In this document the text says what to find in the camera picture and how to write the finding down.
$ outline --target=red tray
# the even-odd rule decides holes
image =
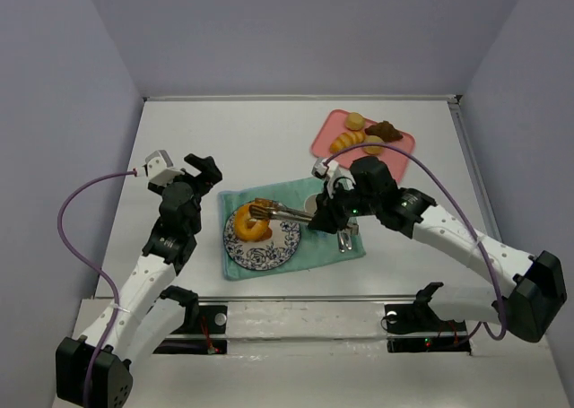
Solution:
[[[313,144],[311,145],[311,152],[313,155],[322,158],[331,156],[331,152],[329,151],[331,143],[333,143],[338,135],[349,131],[344,126],[344,120],[347,118],[347,115],[349,115],[349,112],[341,109],[335,109],[329,114],[325,120],[325,123],[321,127],[321,130],[319,130],[315,141],[313,141]],[[365,118],[365,127],[372,126],[373,124],[377,123]],[[414,138],[403,131],[401,131],[401,133],[403,134],[403,139],[400,141],[392,142],[390,144],[403,151],[413,152]],[[345,154],[337,157],[335,160],[344,168],[349,169],[351,167],[351,163],[366,155],[368,154],[365,153],[363,149],[358,149],[346,152]],[[387,164],[391,175],[396,180],[396,182],[401,182],[409,159],[407,159],[403,154],[399,154],[398,152],[394,152],[388,149],[385,149],[381,154],[379,154],[378,159]]]

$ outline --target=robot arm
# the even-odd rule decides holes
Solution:
[[[374,215],[386,228],[434,247],[491,280],[477,241],[434,199],[412,188],[399,188],[387,165],[376,157],[358,159],[350,169],[354,186],[346,189],[337,183],[343,178],[340,172],[317,161],[313,175],[326,181],[317,196],[310,229],[337,233],[351,229],[349,220],[354,217]],[[532,256],[480,232],[477,235],[499,282],[508,330],[525,341],[538,342],[566,301],[560,260],[547,251]],[[412,333],[414,322],[437,324],[453,319],[498,324],[494,290],[450,288],[433,282],[419,291],[402,316],[393,317],[393,333]]]
[[[134,365],[148,357],[167,334],[195,322],[197,295],[170,284],[196,247],[201,198],[222,180],[222,174],[211,157],[200,159],[189,154],[184,160],[200,174],[192,176],[174,168],[165,151],[154,152],[145,160],[148,189],[161,195],[160,218],[119,292],[118,304],[112,300],[77,340],[65,338],[58,346],[59,398],[83,405],[84,382],[91,373],[90,407],[123,406],[133,385]],[[114,325],[88,371],[113,314],[117,314]]]

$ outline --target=floral patterned plate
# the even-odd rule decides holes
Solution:
[[[250,271],[269,271],[289,260],[301,239],[301,230],[297,222],[271,220],[269,227],[273,231],[270,239],[261,242],[244,242],[235,235],[233,221],[235,211],[225,223],[223,245],[231,259]]]

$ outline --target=tongs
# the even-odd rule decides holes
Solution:
[[[256,220],[295,221],[309,224],[313,219],[311,213],[290,208],[274,200],[261,198],[255,199],[254,204],[249,206],[249,213]],[[352,250],[351,235],[357,234],[357,232],[358,226],[356,222],[350,223],[349,228],[337,232],[340,252],[344,253]]]

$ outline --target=bread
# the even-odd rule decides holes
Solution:
[[[383,143],[383,140],[378,136],[367,136],[365,138],[365,143]],[[370,155],[379,155],[383,152],[382,146],[365,146],[362,150]]]
[[[401,132],[395,129],[388,121],[377,123],[371,127],[365,128],[365,133],[371,136],[378,136],[385,142],[395,142],[403,139]]]
[[[365,127],[365,118],[357,112],[351,112],[344,120],[344,126],[349,130],[362,130]]]
[[[356,145],[357,143],[361,143],[365,140],[365,133],[360,132],[345,132],[342,135],[339,135],[333,143],[331,143],[331,147],[329,151],[331,153],[336,153],[344,148],[349,148],[351,145]]]

